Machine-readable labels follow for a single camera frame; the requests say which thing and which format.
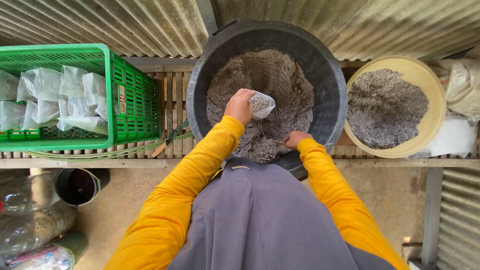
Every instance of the crate label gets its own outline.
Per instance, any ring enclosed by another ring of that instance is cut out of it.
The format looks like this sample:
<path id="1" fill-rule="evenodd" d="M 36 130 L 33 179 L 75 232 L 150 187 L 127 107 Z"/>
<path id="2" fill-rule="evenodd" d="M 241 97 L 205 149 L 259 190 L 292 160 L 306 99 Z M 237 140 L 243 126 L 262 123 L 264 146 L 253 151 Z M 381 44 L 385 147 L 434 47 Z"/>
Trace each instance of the crate label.
<path id="1" fill-rule="evenodd" d="M 127 113 L 127 104 L 125 104 L 125 87 L 119 85 L 120 113 Z"/>

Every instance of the black plastic tub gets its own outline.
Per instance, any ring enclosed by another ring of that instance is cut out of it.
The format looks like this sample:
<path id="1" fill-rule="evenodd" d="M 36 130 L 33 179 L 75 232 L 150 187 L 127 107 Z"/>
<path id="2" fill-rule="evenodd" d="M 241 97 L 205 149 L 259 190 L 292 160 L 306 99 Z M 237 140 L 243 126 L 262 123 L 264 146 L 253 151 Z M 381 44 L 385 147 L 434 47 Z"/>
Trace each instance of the black plastic tub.
<path id="1" fill-rule="evenodd" d="M 206 112 L 206 93 L 212 77 L 232 56 L 264 49 L 288 54 L 302 68 L 314 88 L 309 133 L 329 152 L 342 132 L 347 115 L 345 79 L 335 57 L 321 41 L 283 22 L 237 19 L 208 39 L 192 71 L 187 92 L 187 114 L 195 138 L 201 140 L 212 129 Z M 298 179 L 307 177 L 297 151 L 272 163 L 289 170 Z"/>

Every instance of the black bucket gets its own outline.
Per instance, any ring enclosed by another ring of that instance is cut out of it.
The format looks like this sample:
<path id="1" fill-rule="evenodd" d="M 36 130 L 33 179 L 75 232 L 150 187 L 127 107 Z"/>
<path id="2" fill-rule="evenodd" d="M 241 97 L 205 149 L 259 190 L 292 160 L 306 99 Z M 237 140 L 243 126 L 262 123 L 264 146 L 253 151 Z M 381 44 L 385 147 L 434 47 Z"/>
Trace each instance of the black bucket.
<path id="1" fill-rule="evenodd" d="M 308 132 L 329 152 L 340 137 L 347 115 L 347 86 L 328 48 L 309 32 L 283 22 L 237 19 L 208 39 L 192 71 L 187 91 L 187 114 L 193 135 L 201 140 L 212 129 L 207 118 L 207 89 L 212 77 L 235 55 L 276 49 L 302 68 L 314 90 L 313 121 Z M 272 162 L 298 179 L 307 177 L 299 153 L 291 151 Z"/>
<path id="2" fill-rule="evenodd" d="M 55 179 L 55 192 L 77 207 L 91 202 L 109 182 L 107 169 L 62 169 Z"/>

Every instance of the yellow long sleeve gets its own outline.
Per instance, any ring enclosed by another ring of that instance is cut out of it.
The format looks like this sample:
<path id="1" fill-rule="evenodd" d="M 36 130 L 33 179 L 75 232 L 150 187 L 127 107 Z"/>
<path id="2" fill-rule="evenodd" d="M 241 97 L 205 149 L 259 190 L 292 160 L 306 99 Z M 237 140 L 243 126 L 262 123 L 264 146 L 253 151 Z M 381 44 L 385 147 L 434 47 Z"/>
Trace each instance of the yellow long sleeve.
<path id="1" fill-rule="evenodd" d="M 105 269 L 166 269 L 185 244 L 193 200 L 244 132 L 238 120 L 224 116 L 150 194 Z"/>
<path id="2" fill-rule="evenodd" d="M 407 264 L 378 229 L 364 203 L 337 169 L 325 147 L 313 139 L 298 144 L 300 159 L 317 198 L 332 214 L 343 239 L 350 245 L 377 255 L 397 270 L 408 270 Z"/>

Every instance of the green wire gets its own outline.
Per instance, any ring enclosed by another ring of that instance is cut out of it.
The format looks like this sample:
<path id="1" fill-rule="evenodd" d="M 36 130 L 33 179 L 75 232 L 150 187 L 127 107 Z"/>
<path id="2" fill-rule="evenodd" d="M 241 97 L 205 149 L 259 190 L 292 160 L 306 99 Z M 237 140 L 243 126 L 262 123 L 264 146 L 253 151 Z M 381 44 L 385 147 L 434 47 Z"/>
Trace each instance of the green wire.
<path id="1" fill-rule="evenodd" d="M 181 140 L 185 138 L 193 137 L 193 133 L 187 133 L 183 135 L 179 135 L 172 139 L 174 140 Z M 113 151 L 113 152 L 106 152 L 106 153 L 96 153 L 96 154 L 85 154 L 85 155 L 66 155 L 66 154 L 54 154 L 48 153 L 44 151 L 24 151 L 22 153 L 48 159 L 48 160 L 58 160 L 58 161 L 94 161 L 94 160 L 108 160 L 108 159 L 115 159 L 118 157 L 123 157 L 131 154 L 136 154 L 140 152 L 145 152 L 146 150 L 155 149 L 157 146 L 165 143 L 166 140 L 162 140 L 156 143 L 152 143 L 146 146 L 138 146 L 134 148 L 129 148 L 125 150 Z"/>

